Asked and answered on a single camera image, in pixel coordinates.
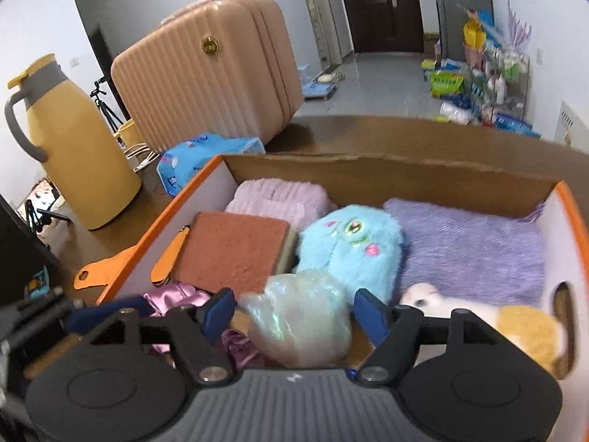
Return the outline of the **pink satin scrunchie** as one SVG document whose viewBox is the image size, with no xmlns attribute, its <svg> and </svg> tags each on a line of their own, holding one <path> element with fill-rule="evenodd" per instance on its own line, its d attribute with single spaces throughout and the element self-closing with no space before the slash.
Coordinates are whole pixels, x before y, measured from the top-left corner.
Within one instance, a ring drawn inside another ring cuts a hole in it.
<svg viewBox="0 0 589 442">
<path fill-rule="evenodd" d="M 234 297 L 226 297 L 221 302 L 215 302 L 212 309 L 202 310 L 211 299 L 209 293 L 198 290 L 186 283 L 167 283 L 143 294 L 147 303 L 152 307 L 154 317 L 163 317 L 177 307 L 195 307 L 195 317 L 203 336 L 212 345 L 223 348 L 230 363 L 237 372 L 245 368 L 260 368 L 265 366 L 262 352 L 251 342 L 247 335 L 232 328 L 229 316 L 234 315 Z"/>
</svg>

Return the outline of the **brick red sponge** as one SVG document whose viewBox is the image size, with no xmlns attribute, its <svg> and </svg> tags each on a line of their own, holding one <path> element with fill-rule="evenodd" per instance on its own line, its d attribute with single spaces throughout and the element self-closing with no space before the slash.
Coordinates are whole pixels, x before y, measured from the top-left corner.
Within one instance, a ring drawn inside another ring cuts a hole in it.
<svg viewBox="0 0 589 442">
<path fill-rule="evenodd" d="M 299 232 L 287 221 L 226 211 L 202 211 L 193 220 L 172 280 L 216 293 L 260 293 L 268 279 L 293 267 Z"/>
</svg>

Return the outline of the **light blue plush toy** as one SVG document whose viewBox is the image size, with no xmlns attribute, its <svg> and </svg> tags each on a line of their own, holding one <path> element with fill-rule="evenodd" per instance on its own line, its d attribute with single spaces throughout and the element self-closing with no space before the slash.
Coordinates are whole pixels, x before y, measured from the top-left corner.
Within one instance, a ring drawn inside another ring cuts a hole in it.
<svg viewBox="0 0 589 442">
<path fill-rule="evenodd" d="M 351 204 L 300 233 L 296 271 L 326 271 L 343 285 L 348 304 L 362 288 L 387 304 L 395 293 L 405 246 L 403 229 L 391 214 Z"/>
</svg>

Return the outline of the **white mesh bath ball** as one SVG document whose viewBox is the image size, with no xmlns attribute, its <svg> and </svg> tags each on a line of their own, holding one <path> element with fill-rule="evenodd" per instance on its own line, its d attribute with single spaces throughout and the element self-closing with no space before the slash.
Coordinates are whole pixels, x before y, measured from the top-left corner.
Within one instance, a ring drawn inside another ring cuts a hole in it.
<svg viewBox="0 0 589 442">
<path fill-rule="evenodd" d="M 248 314 L 248 338 L 286 367 L 314 368 L 341 361 L 352 345 L 345 286 L 325 270 L 271 276 L 261 293 L 237 303 Z"/>
</svg>

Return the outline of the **purple knitted pouch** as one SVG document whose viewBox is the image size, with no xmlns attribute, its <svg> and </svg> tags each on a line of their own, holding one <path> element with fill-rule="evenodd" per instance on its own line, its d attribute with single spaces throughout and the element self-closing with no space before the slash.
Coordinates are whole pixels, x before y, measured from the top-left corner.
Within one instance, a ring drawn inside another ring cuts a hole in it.
<svg viewBox="0 0 589 442">
<path fill-rule="evenodd" d="M 544 204 L 523 218 L 390 199 L 405 248 L 397 293 L 429 283 L 445 297 L 537 306 L 544 290 Z"/>
</svg>

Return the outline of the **yellow white plush toy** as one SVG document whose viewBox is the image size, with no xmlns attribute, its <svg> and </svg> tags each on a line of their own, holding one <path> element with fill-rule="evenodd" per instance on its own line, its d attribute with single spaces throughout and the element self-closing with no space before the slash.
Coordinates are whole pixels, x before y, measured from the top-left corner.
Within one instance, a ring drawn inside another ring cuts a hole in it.
<svg viewBox="0 0 589 442">
<path fill-rule="evenodd" d="M 528 305 L 491 305 L 445 297 L 429 283 L 412 285 L 400 303 L 420 309 L 426 316 L 449 318 L 455 309 L 468 309 L 505 336 L 557 379 L 568 369 L 568 334 L 553 315 Z"/>
</svg>

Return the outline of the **lilac towel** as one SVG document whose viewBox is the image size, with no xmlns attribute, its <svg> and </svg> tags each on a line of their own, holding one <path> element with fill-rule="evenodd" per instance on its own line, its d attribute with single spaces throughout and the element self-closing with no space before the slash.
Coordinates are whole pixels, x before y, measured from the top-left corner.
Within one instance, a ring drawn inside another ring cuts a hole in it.
<svg viewBox="0 0 589 442">
<path fill-rule="evenodd" d="M 226 208 L 232 214 L 277 218 L 298 231 L 334 210 L 321 185 L 281 179 L 245 180 Z"/>
</svg>

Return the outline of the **blue snack wrapper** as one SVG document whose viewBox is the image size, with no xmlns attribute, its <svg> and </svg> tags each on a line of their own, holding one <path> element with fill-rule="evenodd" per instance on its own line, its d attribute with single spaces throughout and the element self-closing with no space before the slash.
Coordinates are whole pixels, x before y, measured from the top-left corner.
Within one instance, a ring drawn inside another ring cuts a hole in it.
<svg viewBox="0 0 589 442">
<path fill-rule="evenodd" d="M 29 283 L 25 285 L 24 294 L 26 298 L 43 297 L 50 290 L 49 273 L 46 266 L 32 276 Z"/>
</svg>

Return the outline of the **black paper shopping bag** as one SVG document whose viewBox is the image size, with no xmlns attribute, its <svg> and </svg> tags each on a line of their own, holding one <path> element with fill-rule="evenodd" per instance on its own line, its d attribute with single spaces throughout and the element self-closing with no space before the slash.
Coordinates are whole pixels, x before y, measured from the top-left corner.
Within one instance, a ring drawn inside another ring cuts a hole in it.
<svg viewBox="0 0 589 442">
<path fill-rule="evenodd" d="M 25 286 L 42 269 L 49 276 L 59 273 L 59 263 L 4 197 L 0 203 L 0 302 L 6 305 L 22 299 Z"/>
</svg>

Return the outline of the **blue wet wipes pack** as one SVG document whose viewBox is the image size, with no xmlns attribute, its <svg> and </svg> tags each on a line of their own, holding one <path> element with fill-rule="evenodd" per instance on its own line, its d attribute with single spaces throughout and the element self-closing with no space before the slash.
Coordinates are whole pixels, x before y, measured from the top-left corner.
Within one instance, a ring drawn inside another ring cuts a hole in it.
<svg viewBox="0 0 589 442">
<path fill-rule="evenodd" d="M 217 155 L 264 153 L 265 146 L 259 138 L 227 139 L 202 133 L 164 151 L 156 171 L 166 193 L 175 197 Z"/>
</svg>

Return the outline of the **yellow thermos jug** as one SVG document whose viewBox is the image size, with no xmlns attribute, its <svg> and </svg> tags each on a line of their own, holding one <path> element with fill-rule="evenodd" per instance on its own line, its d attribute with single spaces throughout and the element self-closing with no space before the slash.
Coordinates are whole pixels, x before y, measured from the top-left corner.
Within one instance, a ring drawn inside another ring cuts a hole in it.
<svg viewBox="0 0 589 442">
<path fill-rule="evenodd" d="M 39 162 L 89 231 L 116 218 L 142 181 L 90 97 L 62 71 L 53 54 L 32 63 L 8 87 L 8 128 Z"/>
</svg>

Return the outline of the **green detergent bag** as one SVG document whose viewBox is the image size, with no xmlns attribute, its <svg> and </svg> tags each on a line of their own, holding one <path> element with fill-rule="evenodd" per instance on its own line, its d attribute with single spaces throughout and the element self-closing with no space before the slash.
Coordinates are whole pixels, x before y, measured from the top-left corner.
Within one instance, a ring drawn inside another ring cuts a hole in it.
<svg viewBox="0 0 589 442">
<path fill-rule="evenodd" d="M 430 94 L 434 98 L 463 92 L 464 77 L 460 73 L 437 70 L 429 76 Z"/>
</svg>

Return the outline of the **pink ribbed suitcase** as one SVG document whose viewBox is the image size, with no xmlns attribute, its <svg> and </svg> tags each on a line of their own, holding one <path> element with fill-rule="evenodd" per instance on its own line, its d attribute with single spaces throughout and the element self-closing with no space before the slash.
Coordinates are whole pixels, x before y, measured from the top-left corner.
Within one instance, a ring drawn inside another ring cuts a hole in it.
<svg viewBox="0 0 589 442">
<path fill-rule="evenodd" d="M 147 145 L 200 133 L 270 142 L 303 105 L 274 0 L 200 0 L 119 54 L 111 77 Z"/>
</svg>

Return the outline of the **dark entrance door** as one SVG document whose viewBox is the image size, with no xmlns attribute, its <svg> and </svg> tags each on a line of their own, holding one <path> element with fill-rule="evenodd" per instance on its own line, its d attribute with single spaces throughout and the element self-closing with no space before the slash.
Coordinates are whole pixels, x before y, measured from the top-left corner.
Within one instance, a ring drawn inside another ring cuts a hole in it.
<svg viewBox="0 0 589 442">
<path fill-rule="evenodd" d="M 343 0 L 357 53 L 420 53 L 419 0 Z"/>
</svg>

